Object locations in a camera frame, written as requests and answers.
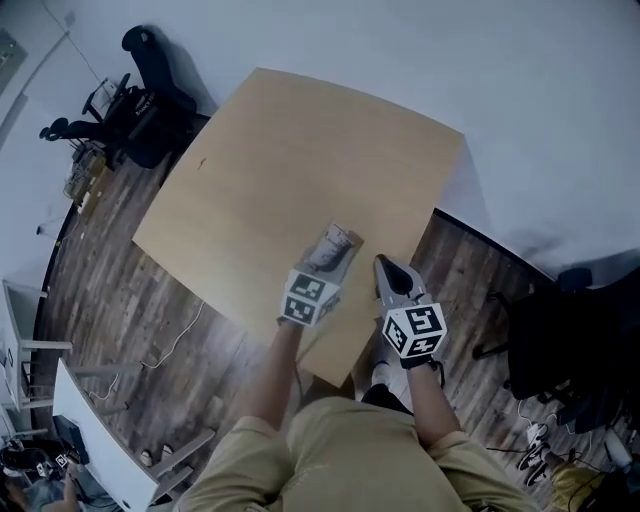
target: beige t-shirt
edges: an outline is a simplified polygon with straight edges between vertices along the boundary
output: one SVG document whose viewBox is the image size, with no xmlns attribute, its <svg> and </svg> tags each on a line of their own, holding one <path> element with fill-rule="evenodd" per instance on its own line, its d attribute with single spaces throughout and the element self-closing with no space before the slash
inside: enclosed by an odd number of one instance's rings
<svg viewBox="0 0 640 512">
<path fill-rule="evenodd" d="M 422 449 L 411 416 L 325 398 L 286 440 L 242 418 L 180 499 L 199 511 L 537 511 L 482 446 L 454 432 Z"/>
</svg>

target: office chair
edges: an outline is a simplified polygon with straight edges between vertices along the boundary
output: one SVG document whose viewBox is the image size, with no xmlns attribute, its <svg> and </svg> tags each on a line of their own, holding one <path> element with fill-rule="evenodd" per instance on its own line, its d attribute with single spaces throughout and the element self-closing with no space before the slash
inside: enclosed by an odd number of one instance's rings
<svg viewBox="0 0 640 512">
<path fill-rule="evenodd" d="M 589 285 L 588 269 L 571 269 L 513 303 L 490 294 L 509 315 L 507 342 L 473 350 L 476 360 L 508 352 L 505 387 L 518 400 L 559 400 L 558 423 L 575 421 L 578 433 L 614 421 L 634 386 L 640 344 L 640 269 L 603 288 Z"/>
<path fill-rule="evenodd" d="M 82 109 L 82 114 L 91 114 L 95 123 L 69 123 L 59 118 L 40 132 L 40 138 L 98 142 L 110 165 L 128 156 L 151 169 L 168 153 L 180 153 L 188 146 L 194 131 L 196 101 L 174 84 L 167 57 L 149 29 L 137 26 L 129 30 L 122 48 L 131 53 L 145 88 L 127 87 L 130 74 L 125 74 L 103 118 L 92 104 L 100 84 Z"/>
</svg>

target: shirt sleeve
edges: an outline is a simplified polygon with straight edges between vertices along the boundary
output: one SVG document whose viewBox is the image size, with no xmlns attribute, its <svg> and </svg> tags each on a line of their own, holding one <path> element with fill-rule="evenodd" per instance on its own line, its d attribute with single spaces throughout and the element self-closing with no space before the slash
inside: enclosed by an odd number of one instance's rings
<svg viewBox="0 0 640 512">
<path fill-rule="evenodd" d="M 509 482 L 493 456 L 464 432 L 452 432 L 429 449 L 462 502 L 471 509 L 537 512 L 540 508 Z"/>
<path fill-rule="evenodd" d="M 263 420 L 242 418 L 220 441 L 175 510 L 245 512 L 251 505 L 273 501 L 292 476 L 285 441 Z"/>
</svg>

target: table top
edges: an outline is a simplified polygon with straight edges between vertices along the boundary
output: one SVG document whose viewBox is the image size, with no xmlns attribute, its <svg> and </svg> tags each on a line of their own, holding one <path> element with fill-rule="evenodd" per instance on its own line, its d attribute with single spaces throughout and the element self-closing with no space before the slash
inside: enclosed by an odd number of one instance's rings
<svg viewBox="0 0 640 512">
<path fill-rule="evenodd" d="M 460 133 L 380 98 L 257 69 L 182 156 L 134 241 L 212 308 L 270 343 L 289 271 L 330 222 L 364 245 L 302 366 L 339 386 L 379 316 L 373 259 L 410 261 Z"/>
<path fill-rule="evenodd" d="M 53 414 L 78 425 L 89 455 L 87 469 L 123 510 L 146 510 L 158 481 L 105 424 L 62 359 L 56 372 Z"/>
<path fill-rule="evenodd" d="M 0 307 L 3 316 L 9 321 L 7 328 L 3 329 L 4 352 L 7 361 L 3 368 L 4 378 L 9 387 L 11 398 L 18 410 L 21 410 L 22 388 L 22 350 L 20 350 L 20 331 L 16 317 L 11 307 L 11 285 L 2 281 L 2 294 L 0 295 Z"/>
</svg>

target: wooden floor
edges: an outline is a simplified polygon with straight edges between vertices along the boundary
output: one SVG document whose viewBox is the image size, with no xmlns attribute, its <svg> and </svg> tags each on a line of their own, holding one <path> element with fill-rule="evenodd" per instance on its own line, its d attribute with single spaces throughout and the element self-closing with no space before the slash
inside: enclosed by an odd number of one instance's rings
<svg viewBox="0 0 640 512">
<path fill-rule="evenodd" d="M 73 351 L 64 357 L 74 365 L 139 360 L 156 364 L 199 310 L 201 301 L 131 241 L 158 190 L 159 177 L 160 173 L 125 164 L 93 217 L 63 242 L 39 335 L 40 339 L 73 341 Z M 436 216 L 425 231 L 414 264 L 447 319 L 450 334 L 440 358 L 446 369 L 445 391 L 463 427 L 487 447 L 524 449 L 527 421 L 518 418 L 517 402 L 502 387 L 508 375 L 505 355 L 475 362 L 471 349 L 477 343 L 501 342 L 506 336 L 506 315 L 497 303 L 486 299 L 487 292 L 495 289 L 510 297 L 524 295 L 532 276 L 480 239 Z M 159 368 L 145 369 L 136 378 L 123 377 L 116 383 L 105 403 L 125 400 L 130 410 L 109 417 L 109 422 L 134 452 L 148 448 L 155 456 L 165 442 L 179 447 L 204 427 L 218 429 L 216 440 L 188 461 L 199 471 L 217 440 L 241 414 L 245 384 L 264 353 L 264 345 L 205 306 L 197 323 Z M 37 383 L 53 383 L 55 361 L 38 357 Z M 104 380 L 87 383 L 87 389 L 102 396 L 110 385 Z M 397 373 L 392 391 L 410 405 L 403 372 Z M 292 407 L 299 400 L 297 395 L 293 390 Z M 522 403 L 521 411 L 544 421 L 554 407 L 530 399 Z M 51 423 L 48 409 L 37 411 L 34 417 L 41 425 Z M 572 436 L 553 426 L 551 433 L 551 446 L 557 453 L 564 454 L 573 446 L 586 453 L 588 435 Z M 587 461 L 602 463 L 600 445 L 601 434 L 594 433 Z M 494 453 L 522 485 L 524 475 L 515 469 L 521 454 Z M 548 483 L 530 491 L 546 506 Z"/>
</svg>

